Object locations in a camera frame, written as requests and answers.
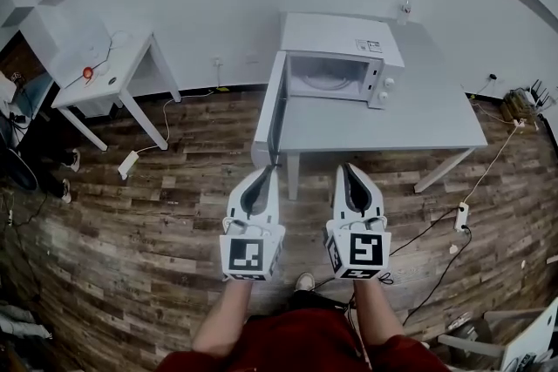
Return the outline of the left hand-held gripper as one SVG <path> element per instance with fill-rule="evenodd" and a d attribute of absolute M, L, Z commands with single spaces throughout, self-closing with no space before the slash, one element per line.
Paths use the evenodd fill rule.
<path fill-rule="evenodd" d="M 256 202 L 267 186 L 265 207 L 257 212 Z M 266 223 L 247 223 L 240 216 Z M 245 177 L 229 194 L 228 216 L 220 236 L 221 270 L 226 281 L 270 281 L 283 249 L 285 227 L 279 218 L 278 174 L 266 166 Z"/>

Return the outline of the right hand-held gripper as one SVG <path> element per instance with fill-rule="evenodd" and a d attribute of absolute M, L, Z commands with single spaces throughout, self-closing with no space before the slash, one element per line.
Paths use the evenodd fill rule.
<path fill-rule="evenodd" d="M 391 233 L 384 199 L 367 173 L 351 163 L 337 168 L 334 217 L 326 223 L 326 251 L 336 279 L 369 280 L 388 267 Z M 347 218 L 369 218 L 345 221 Z"/>

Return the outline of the white microwave door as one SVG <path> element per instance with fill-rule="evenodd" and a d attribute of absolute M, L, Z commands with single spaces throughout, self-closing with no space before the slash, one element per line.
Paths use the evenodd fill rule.
<path fill-rule="evenodd" d="M 278 51 L 251 146 L 256 168 L 276 165 L 280 153 L 282 125 L 288 100 L 287 53 Z"/>

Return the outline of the white microwave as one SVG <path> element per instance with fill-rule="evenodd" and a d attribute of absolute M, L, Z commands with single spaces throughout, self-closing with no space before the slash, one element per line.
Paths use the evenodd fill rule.
<path fill-rule="evenodd" d="M 405 63 L 388 24 L 376 20 L 288 13 L 282 23 L 288 93 L 365 102 L 383 110 Z"/>

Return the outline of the person's left forearm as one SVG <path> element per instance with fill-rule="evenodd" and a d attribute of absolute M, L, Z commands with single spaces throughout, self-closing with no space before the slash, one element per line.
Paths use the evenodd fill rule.
<path fill-rule="evenodd" d="M 225 358 L 240 339 L 252 293 L 251 281 L 228 281 L 194 340 L 194 352 Z"/>

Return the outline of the large white table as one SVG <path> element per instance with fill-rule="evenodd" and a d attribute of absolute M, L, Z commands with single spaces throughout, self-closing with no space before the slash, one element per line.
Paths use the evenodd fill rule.
<path fill-rule="evenodd" d="M 287 164 L 288 192 L 298 193 L 305 153 L 449 150 L 452 156 L 414 187 L 422 192 L 487 141 L 473 108 L 425 27 L 389 18 L 354 17 L 389 25 L 405 63 L 383 110 L 365 102 L 288 93 L 279 158 Z"/>

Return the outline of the person's black trousers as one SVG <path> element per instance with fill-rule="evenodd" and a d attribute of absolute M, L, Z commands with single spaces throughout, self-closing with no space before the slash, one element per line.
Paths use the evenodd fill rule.
<path fill-rule="evenodd" d="M 312 290 L 296 290 L 289 298 L 288 310 L 325 309 L 345 312 L 347 304 L 322 296 Z"/>

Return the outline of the white power adapter left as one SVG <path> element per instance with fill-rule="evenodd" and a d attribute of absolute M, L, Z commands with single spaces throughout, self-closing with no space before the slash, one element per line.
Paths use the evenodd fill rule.
<path fill-rule="evenodd" d="M 123 180 L 126 180 L 128 173 L 139 159 L 139 154 L 136 151 L 130 151 L 126 158 L 118 167 L 118 173 Z"/>

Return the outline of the person's red shirt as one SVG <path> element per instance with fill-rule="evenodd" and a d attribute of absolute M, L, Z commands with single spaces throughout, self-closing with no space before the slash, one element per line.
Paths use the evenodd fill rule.
<path fill-rule="evenodd" d="M 155 372 L 450 372 L 422 343 L 395 335 L 360 345 L 336 310 L 302 309 L 249 321 L 231 354 L 173 352 Z"/>

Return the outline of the small white square table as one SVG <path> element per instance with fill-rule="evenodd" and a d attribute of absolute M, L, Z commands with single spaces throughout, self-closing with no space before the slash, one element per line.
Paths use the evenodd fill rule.
<path fill-rule="evenodd" d="M 138 31 L 126 44 L 110 51 L 107 63 L 108 72 L 96 77 L 89 84 L 77 81 L 67 88 L 60 90 L 52 102 L 52 107 L 69 120 L 85 137 L 99 150 L 106 151 L 107 144 L 98 138 L 69 108 L 84 102 L 96 100 L 119 100 L 132 114 L 145 133 L 161 150 L 168 148 L 167 141 L 162 137 L 155 125 L 141 110 L 133 98 L 129 84 L 133 79 L 140 63 L 146 55 L 150 55 L 159 71 L 163 89 L 168 91 L 175 102 L 181 101 L 181 95 L 175 78 L 170 71 L 167 61 L 151 31 Z M 109 85 L 110 78 L 117 80 Z"/>

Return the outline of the brown cardboard box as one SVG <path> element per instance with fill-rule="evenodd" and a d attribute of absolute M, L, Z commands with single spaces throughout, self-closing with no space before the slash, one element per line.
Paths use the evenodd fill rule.
<path fill-rule="evenodd" d="M 532 118 L 533 108 L 527 99 L 527 95 L 522 89 L 509 91 L 503 98 L 500 105 L 502 116 L 506 119 L 524 119 L 529 121 Z"/>

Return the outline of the white router black antennas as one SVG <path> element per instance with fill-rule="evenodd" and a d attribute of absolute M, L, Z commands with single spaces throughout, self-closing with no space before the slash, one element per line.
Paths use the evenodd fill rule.
<path fill-rule="evenodd" d="M 537 79 L 526 90 L 527 99 L 531 102 L 534 108 L 543 107 L 549 100 L 549 93 L 546 87 L 542 86 L 540 79 Z"/>

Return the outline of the black chair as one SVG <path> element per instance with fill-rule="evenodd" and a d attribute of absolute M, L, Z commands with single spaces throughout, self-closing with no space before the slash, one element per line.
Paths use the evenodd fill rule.
<path fill-rule="evenodd" d="M 0 170 L 22 189 L 34 192 L 38 187 L 37 178 L 12 147 L 11 138 L 10 121 L 0 113 Z"/>

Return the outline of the translucent white box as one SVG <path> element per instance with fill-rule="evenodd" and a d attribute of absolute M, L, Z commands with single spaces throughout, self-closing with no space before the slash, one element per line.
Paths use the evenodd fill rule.
<path fill-rule="evenodd" d="M 54 10 L 39 10 L 38 17 L 53 43 L 47 51 L 49 72 L 95 68 L 108 59 L 111 38 L 100 17 L 66 17 Z"/>

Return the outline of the white frame stand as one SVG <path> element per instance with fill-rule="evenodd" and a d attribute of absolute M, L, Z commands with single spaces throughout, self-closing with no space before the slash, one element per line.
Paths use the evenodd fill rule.
<path fill-rule="evenodd" d="M 482 315 L 482 321 L 487 328 L 490 328 L 490 323 L 507 320 L 527 320 L 529 325 L 504 345 L 473 340 L 469 335 L 463 338 L 442 334 L 438 336 L 437 341 L 455 350 L 496 358 L 500 361 L 501 372 L 519 372 L 521 365 L 526 366 L 530 360 L 535 361 L 549 351 L 553 333 L 557 328 L 558 297 L 545 308 L 486 311 Z"/>

